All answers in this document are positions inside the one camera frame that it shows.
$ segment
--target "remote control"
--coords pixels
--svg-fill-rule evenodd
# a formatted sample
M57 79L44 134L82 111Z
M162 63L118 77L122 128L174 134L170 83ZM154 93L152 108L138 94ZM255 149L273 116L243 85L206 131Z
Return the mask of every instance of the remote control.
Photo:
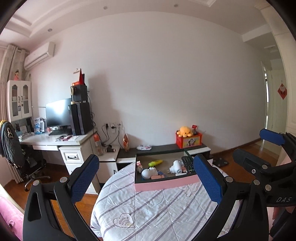
M193 167L193 161L189 156L183 156L181 157L181 160L183 161L184 166L186 167L187 173L195 172Z

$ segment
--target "computer monitor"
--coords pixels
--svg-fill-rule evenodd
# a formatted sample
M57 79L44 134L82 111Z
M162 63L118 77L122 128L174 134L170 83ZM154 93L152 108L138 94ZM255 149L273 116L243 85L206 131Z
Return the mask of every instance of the computer monitor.
M69 126L71 125L68 105L71 98L48 103L46 107L47 126Z

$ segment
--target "orange octopus plush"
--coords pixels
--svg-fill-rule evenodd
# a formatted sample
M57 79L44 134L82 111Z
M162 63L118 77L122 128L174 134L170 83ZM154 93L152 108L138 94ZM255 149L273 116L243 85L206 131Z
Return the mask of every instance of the orange octopus plush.
M191 137L192 136L191 129L189 127L186 127L186 126L182 126L180 128L180 130L177 131L177 135L179 137Z

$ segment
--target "ceiling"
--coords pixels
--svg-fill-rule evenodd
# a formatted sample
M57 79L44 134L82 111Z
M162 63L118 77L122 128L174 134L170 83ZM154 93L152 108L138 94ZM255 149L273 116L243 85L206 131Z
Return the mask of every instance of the ceiling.
M50 36L98 17L140 11L178 13L201 18L244 34L264 24L257 0L27 0L0 35L29 51Z
M246 43L256 49L259 49L261 52L264 52L269 57L269 59L281 58L276 40L271 32L248 40Z

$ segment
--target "blue gripper pad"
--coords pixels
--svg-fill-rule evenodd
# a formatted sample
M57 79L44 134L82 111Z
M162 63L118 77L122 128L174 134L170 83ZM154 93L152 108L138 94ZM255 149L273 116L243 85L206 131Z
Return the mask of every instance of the blue gripper pad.
M213 202L220 204L222 200L222 187L213 176L211 171L206 167L204 162L199 156L195 156L193 159L193 167L200 178L202 184L204 185L210 199Z
M73 204L82 200L91 181L93 180L96 172L99 169L99 158L96 155L92 155L91 160L86 160L86 162L80 167L83 170L78 178L71 185L70 196L71 202Z
M260 131L260 138L274 143L278 146L285 144L285 139L283 135L266 129L262 129Z

